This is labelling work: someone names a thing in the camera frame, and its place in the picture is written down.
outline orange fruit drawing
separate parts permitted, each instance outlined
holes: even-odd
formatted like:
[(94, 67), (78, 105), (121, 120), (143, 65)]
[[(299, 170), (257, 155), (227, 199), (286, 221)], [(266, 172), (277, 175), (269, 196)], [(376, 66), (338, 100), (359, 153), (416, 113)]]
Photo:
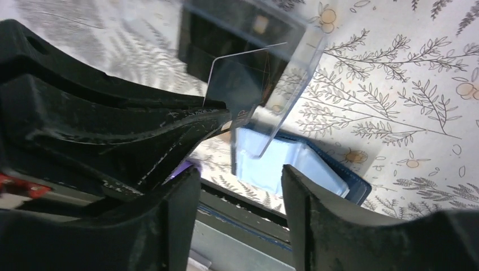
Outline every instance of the orange fruit drawing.
[(336, 12), (331, 9), (324, 10), (321, 14), (321, 21), (323, 21), (325, 24), (330, 24), (336, 21)]
[(475, 89), (471, 83), (462, 83), (456, 87), (456, 93), (461, 95), (461, 98), (465, 100), (472, 98), (472, 95), (475, 94), (473, 92), (474, 90), (477, 92), (477, 89)]

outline fern illustration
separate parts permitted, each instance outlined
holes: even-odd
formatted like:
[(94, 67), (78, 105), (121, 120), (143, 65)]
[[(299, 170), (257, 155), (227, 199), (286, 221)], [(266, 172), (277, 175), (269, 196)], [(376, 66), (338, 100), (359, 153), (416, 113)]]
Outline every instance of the fern illustration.
[(450, 99), (446, 99), (443, 94), (436, 94), (437, 85), (429, 88), (429, 80), (424, 85), (421, 84), (421, 81), (413, 82), (413, 85), (412, 89), (416, 90), (416, 92), (413, 92), (413, 96), (407, 96), (406, 89), (403, 88), (402, 92), (398, 92), (399, 98), (404, 100), (404, 105), (407, 107), (420, 107), (421, 115), (438, 121), (444, 133), (446, 133), (444, 126), (448, 121), (462, 117), (451, 116), (451, 112), (456, 110), (458, 106), (450, 107)]
[(472, 183), (466, 185), (451, 186), (451, 191), (438, 189), (438, 185), (426, 178), (416, 177), (410, 180), (397, 179), (395, 183), (402, 186), (405, 190), (415, 190), (417, 195), (423, 199), (432, 200), (434, 202), (449, 202), (456, 208), (479, 208), (479, 187)]
[(479, 0), (471, 7), (471, 10), (466, 13), (465, 17), (459, 23), (459, 29), (456, 32), (456, 36), (458, 36), (464, 28), (472, 24), (472, 22), (479, 17)]
[(413, 11), (416, 11), (417, 9), (417, 4), (419, 4), (419, 0), (412, 0), (411, 1), (411, 7)]
[[(441, 206), (437, 203), (430, 204), (425, 201), (421, 201), (418, 203), (409, 202), (406, 206), (400, 206), (399, 201), (397, 201), (396, 199), (382, 199), (379, 196), (375, 196), (375, 200), (380, 206), (382, 206), (383, 213), (387, 214), (390, 217), (405, 220), (421, 218), (442, 209)], [(374, 204), (372, 200), (369, 200), (369, 202), (367, 204), (364, 204), (363, 206), (368, 209), (373, 208), (371, 209), (371, 211), (375, 211), (377, 208), (377, 205)]]
[(391, 144), (393, 146), (398, 145), (399, 147), (401, 147), (402, 144), (407, 146), (409, 142), (413, 142), (412, 135), (419, 132), (419, 130), (393, 132), (391, 125), (389, 123), (385, 124), (383, 121), (379, 121), (377, 124), (371, 121), (365, 121), (364, 123), (358, 123), (353, 126), (353, 128), (352, 133), (354, 133), (355, 136), (368, 139), (382, 139), (382, 143), (387, 146)]
[(389, 94), (382, 95), (378, 91), (378, 88), (373, 89), (373, 85), (369, 83), (369, 86), (359, 84), (360, 90), (358, 93), (363, 93), (364, 97), (368, 100), (364, 103), (370, 104), (374, 109), (376, 109), (381, 115), (385, 116), (388, 119), (397, 118), (394, 114), (398, 114), (398, 111), (391, 111), (391, 109), (396, 105), (396, 101), (389, 102)]
[(409, 49), (410, 40), (397, 35), (387, 49), (364, 52), (356, 55), (346, 55), (347, 51), (354, 52), (364, 41), (369, 31), (363, 29), (360, 36), (352, 36), (349, 42), (335, 43), (324, 50), (336, 58), (334, 67), (339, 73), (346, 72), (346, 78), (365, 81), (370, 77), (370, 72), (374, 69), (383, 70), (386, 73), (386, 79), (407, 82), (410, 78), (406, 76), (407, 70), (403, 66), (414, 64), (421, 67), (423, 63), (429, 64), (430, 70), (437, 72), (445, 71), (465, 71), (468, 66), (463, 63), (463, 57), (479, 55), (479, 50), (473, 50), (466, 54), (455, 55), (454, 50), (443, 53), (441, 48), (449, 45), (451, 42), (447, 37), (429, 39), (417, 53), (410, 52), (407, 60), (397, 60), (398, 54), (404, 49)]
[(254, 193), (254, 190), (249, 188), (247, 185), (245, 185), (243, 182), (238, 181), (239, 184), (243, 187), (243, 190), (246, 194), (246, 196), (254, 201), (261, 202), (261, 200), (258, 198), (258, 195)]
[(431, 9), (431, 18), (436, 19), (439, 12), (446, 7), (448, 3), (451, 3), (452, 0), (437, 0), (433, 3), (433, 8)]
[(339, 130), (346, 128), (349, 123), (358, 119), (350, 119), (345, 115), (335, 115), (328, 107), (322, 107), (312, 102), (306, 102), (299, 110), (304, 119), (296, 121), (301, 127), (302, 132), (308, 136), (318, 137), (332, 134), (333, 129)]

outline floral wallpaper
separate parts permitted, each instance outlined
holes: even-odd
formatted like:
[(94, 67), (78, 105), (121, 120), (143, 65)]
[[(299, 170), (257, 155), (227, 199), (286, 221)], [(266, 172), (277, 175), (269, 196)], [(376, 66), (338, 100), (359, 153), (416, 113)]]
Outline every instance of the floral wallpaper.
[[(479, 208), (479, 1), (271, 1), (328, 40), (284, 128), (371, 183), (364, 208), (406, 220)], [(142, 30), (125, 23), (138, 14)], [(177, 1), (3, 0), (0, 18), (113, 76), (205, 94), (175, 58)], [(205, 179), (284, 212), (281, 197), (230, 173), (228, 140), (203, 142), (192, 159)]]

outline leaf pattern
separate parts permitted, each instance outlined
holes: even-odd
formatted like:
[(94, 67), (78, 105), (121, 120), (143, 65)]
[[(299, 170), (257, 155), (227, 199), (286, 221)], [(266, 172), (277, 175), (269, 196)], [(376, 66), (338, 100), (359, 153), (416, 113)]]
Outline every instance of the leaf pattern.
[(57, 46), (69, 47), (91, 65), (105, 68), (105, 47), (95, 34), (105, 28), (97, 1), (15, 0), (15, 4), (30, 29), (41, 29)]
[(462, 33), (462, 31), (470, 24), (472, 24), (472, 22), (475, 21), (477, 18), (479, 18), (479, 0), (477, 0), (471, 7), (471, 10), (465, 14), (465, 17), (459, 24), (459, 29), (456, 35), (458, 36), (460, 33)]

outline red part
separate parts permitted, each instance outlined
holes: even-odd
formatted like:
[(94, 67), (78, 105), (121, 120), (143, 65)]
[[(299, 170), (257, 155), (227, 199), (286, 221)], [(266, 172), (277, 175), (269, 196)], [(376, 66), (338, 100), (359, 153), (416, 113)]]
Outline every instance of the red part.
[(26, 192), (28, 196), (32, 199), (38, 199), (45, 195), (45, 193), (47, 193), (48, 191), (51, 191), (51, 188), (47, 186), (20, 180), (0, 173), (0, 193), (3, 187), (13, 187), (16, 190)]

